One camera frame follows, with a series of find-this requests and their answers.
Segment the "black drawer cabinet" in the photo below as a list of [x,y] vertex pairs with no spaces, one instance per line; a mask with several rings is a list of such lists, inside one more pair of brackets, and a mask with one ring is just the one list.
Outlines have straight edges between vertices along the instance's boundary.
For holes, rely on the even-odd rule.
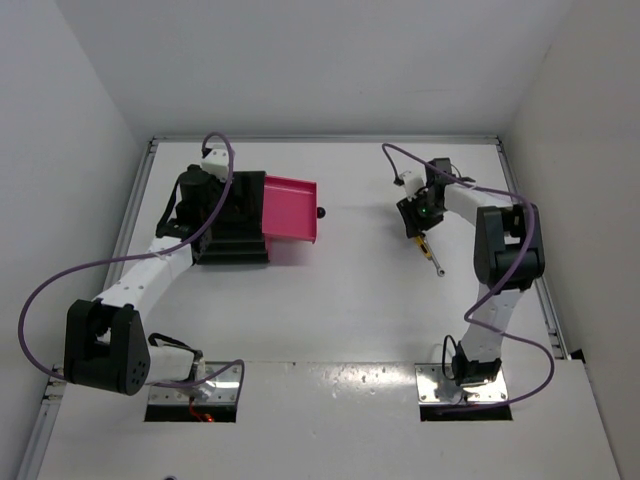
[[[263,172],[263,198],[266,172]],[[229,227],[212,223],[207,248],[198,259],[199,265],[266,264],[266,237],[260,228]]]

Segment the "pink top drawer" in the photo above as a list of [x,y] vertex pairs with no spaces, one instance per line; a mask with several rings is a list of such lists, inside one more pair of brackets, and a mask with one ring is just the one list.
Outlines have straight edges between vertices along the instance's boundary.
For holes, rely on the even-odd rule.
[[315,243],[318,236],[316,182],[267,175],[262,232],[270,240]]

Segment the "silver wrench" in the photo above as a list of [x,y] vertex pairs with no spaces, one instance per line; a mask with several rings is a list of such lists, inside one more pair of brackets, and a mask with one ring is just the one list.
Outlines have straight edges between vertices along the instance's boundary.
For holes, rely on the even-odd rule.
[[428,246],[424,247],[425,250],[425,255],[427,257],[427,259],[433,264],[436,273],[439,277],[444,277],[446,275],[446,271],[444,270],[444,268],[441,266],[440,262],[438,261],[438,259],[436,258],[436,256],[433,254],[433,252],[431,251],[431,249]]

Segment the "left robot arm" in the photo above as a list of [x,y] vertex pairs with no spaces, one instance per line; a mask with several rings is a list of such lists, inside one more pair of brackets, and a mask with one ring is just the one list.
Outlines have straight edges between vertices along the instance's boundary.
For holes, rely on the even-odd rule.
[[110,288],[67,312],[67,382],[132,396],[145,385],[195,390],[207,380],[200,350],[145,322],[183,273],[197,265],[268,258],[266,174],[190,165],[177,178],[148,250]]

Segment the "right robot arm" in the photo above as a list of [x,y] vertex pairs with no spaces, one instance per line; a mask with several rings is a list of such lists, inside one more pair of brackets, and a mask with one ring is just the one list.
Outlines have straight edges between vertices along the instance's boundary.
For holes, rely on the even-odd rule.
[[446,213],[457,214],[475,229],[473,268],[479,290],[467,315],[469,327],[451,360],[449,379],[458,386],[496,379],[513,310],[545,268],[537,207],[512,203],[469,182],[454,180],[448,158],[430,161],[424,174],[407,171],[394,179],[405,191],[396,207],[406,236],[425,256],[434,257],[426,232],[443,222]]

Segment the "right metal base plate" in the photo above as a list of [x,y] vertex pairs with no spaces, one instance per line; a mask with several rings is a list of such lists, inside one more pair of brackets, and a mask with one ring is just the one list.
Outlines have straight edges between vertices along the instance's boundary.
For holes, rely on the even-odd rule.
[[415,364],[418,403],[421,406],[456,406],[494,404],[509,399],[503,371],[493,381],[457,386],[451,376],[449,364],[442,372],[440,364]]

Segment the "metal base plate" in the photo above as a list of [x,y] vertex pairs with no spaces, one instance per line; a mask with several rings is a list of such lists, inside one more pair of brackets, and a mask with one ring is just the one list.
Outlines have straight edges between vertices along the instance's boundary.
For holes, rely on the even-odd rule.
[[421,406],[456,406],[494,404],[509,399],[503,371],[493,381],[457,386],[451,376],[449,364],[442,372],[440,364],[415,364],[418,403]]
[[203,375],[206,382],[190,389],[169,389],[151,386],[147,405],[187,407],[190,401],[198,407],[234,407],[244,382],[244,367],[235,363],[206,362]]

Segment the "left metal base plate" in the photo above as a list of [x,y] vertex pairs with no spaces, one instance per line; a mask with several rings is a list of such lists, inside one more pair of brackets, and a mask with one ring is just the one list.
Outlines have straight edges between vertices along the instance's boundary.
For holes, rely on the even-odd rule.
[[235,363],[206,362],[203,375],[206,382],[190,389],[169,389],[151,386],[147,405],[187,407],[190,401],[198,407],[234,407],[244,382],[244,367]]

